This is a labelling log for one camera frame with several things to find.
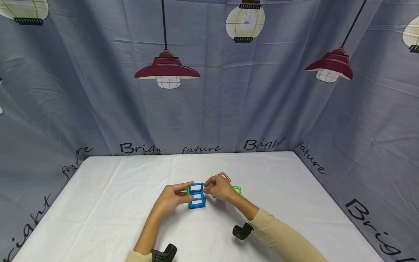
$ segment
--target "finger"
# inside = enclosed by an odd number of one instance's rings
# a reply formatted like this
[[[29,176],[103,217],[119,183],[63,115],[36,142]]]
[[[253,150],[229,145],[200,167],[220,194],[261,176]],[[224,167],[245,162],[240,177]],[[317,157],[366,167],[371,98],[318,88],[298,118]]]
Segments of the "finger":
[[[182,191],[182,190],[186,190],[189,186],[193,185],[193,183],[194,183],[193,181],[190,181],[190,182],[186,182],[182,184],[171,185],[170,187],[172,188],[174,192]]]
[[[184,197],[184,196],[187,196],[188,194],[186,192],[179,192],[179,193],[176,193],[175,195],[177,195],[178,197]]]
[[[204,187],[209,186],[211,183],[215,182],[215,176],[210,177],[205,183],[204,183]]]
[[[207,187],[204,187],[204,193],[205,194],[211,194],[211,189],[214,187],[214,184],[209,184]]]
[[[178,197],[178,202],[179,204],[183,204],[183,203],[187,203],[194,200],[194,196],[193,195],[187,195],[187,196],[183,196],[183,197]]]

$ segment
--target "white lantern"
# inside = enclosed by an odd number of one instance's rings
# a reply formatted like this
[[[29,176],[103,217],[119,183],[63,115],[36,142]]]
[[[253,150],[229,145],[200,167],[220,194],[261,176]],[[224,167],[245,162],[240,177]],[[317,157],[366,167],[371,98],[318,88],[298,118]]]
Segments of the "white lantern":
[[[0,0],[0,15],[21,25],[41,26],[48,16],[47,0]]]
[[[178,75],[156,76],[157,85],[163,89],[175,89],[181,85],[181,77]]]
[[[227,16],[225,29],[236,43],[250,43],[265,24],[265,12],[259,0],[242,0]]]
[[[404,29],[403,42],[409,47],[410,52],[419,53],[419,16]]]
[[[338,80],[342,74],[333,70],[321,68],[317,71],[316,78],[326,83],[333,83]]]

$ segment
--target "gray backdrop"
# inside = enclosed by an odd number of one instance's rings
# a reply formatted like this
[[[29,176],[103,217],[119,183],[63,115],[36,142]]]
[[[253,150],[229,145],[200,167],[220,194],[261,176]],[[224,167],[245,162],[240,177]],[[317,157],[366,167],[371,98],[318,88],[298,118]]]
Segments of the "gray backdrop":
[[[419,259],[419,54],[402,40],[419,2],[368,0],[345,44],[353,80],[334,83],[304,69],[362,0],[262,1],[263,30],[235,43],[240,2],[166,0],[168,48],[201,75],[174,90],[134,78],[164,48],[160,0],[48,0],[43,26],[0,16],[1,259],[87,156],[209,148],[294,151],[385,261]]]

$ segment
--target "lantern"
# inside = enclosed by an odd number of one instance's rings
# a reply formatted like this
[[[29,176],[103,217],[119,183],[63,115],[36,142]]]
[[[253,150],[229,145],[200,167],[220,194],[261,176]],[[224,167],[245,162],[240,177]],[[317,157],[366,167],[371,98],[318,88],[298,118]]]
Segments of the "lantern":
[[[21,25],[42,26],[48,16],[47,0],[2,0],[0,15]]]
[[[338,80],[339,76],[348,80],[352,80],[353,72],[349,67],[349,56],[346,55],[345,50],[343,50],[343,46],[345,45],[346,40],[348,40],[348,37],[351,34],[352,29],[354,28],[354,25],[357,22],[358,17],[360,16],[366,2],[367,0],[364,0],[362,3],[362,6],[358,11],[357,16],[355,17],[351,28],[346,34],[345,40],[343,41],[341,47],[333,50],[332,52],[326,53],[322,59],[305,68],[306,71],[317,71],[316,78],[318,80],[326,83],[333,83]]]
[[[411,53],[419,53],[419,16],[404,29],[403,42]]]
[[[242,0],[227,16],[225,29],[236,43],[250,43],[265,24],[265,12],[259,0]]]
[[[181,79],[201,77],[194,69],[182,65],[178,57],[167,50],[166,18],[164,15],[164,0],[161,0],[163,13],[164,50],[154,58],[153,64],[138,70],[135,78],[155,79],[157,85],[163,89],[175,89],[181,85]]]

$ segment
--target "hand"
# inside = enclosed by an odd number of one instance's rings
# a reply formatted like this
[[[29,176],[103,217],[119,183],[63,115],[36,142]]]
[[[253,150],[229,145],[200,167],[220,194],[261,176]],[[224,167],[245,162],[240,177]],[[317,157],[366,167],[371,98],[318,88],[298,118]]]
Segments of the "hand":
[[[187,195],[185,192],[192,184],[193,182],[187,182],[165,186],[151,212],[157,212],[165,218],[172,213],[178,205],[192,201],[194,196]]]
[[[223,176],[210,177],[205,182],[204,187],[205,194],[210,194],[223,201],[228,201],[232,196],[238,194]]]

